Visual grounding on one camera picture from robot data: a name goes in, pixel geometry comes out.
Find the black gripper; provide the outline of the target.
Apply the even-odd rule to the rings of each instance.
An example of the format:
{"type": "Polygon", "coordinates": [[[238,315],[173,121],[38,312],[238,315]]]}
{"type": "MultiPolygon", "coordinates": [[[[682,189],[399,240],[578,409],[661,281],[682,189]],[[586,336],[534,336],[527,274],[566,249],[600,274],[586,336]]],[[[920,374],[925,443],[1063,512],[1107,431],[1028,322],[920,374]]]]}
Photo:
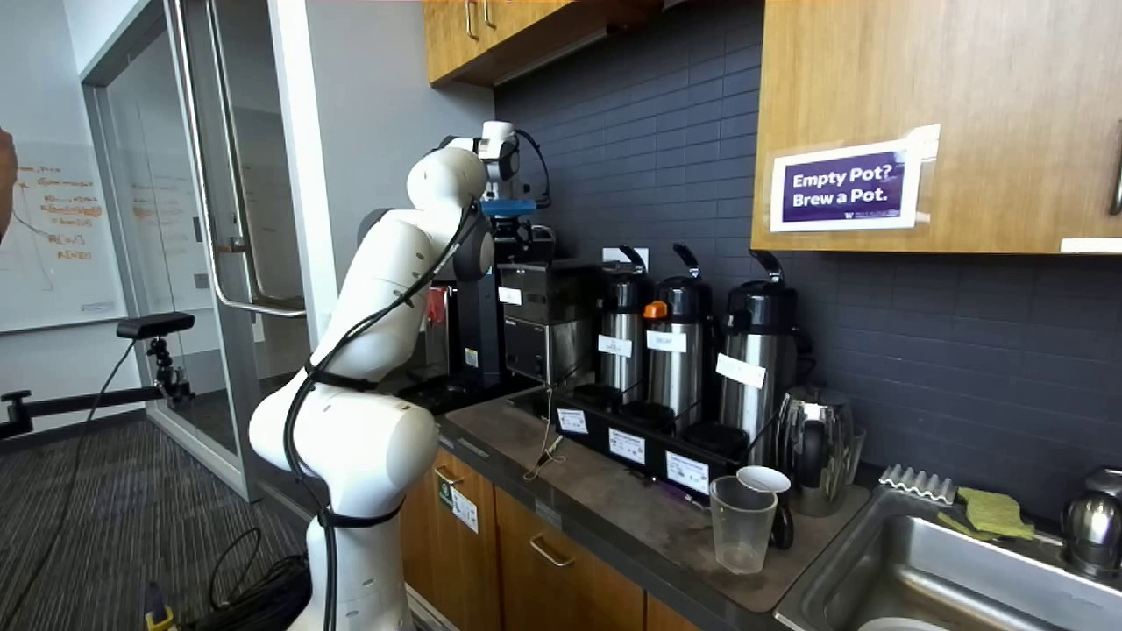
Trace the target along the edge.
{"type": "Polygon", "coordinates": [[[490,225],[499,258],[527,258],[534,249],[538,196],[519,183],[488,183],[477,202],[490,225]]]}

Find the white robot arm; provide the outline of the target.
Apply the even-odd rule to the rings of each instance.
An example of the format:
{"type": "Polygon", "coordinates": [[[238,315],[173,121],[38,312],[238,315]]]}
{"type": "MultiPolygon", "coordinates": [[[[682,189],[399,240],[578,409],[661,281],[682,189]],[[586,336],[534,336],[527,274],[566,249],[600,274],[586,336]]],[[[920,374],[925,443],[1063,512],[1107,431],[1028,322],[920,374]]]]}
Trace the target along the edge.
{"type": "Polygon", "coordinates": [[[423,291],[456,256],[472,212],[515,202],[519,128],[488,119],[406,174],[406,205],[361,235],[315,350],[250,418],[259,459],[315,502],[309,602],[287,631],[406,631],[399,509],[440,451],[429,406],[384,388],[414,357],[423,291]]]}

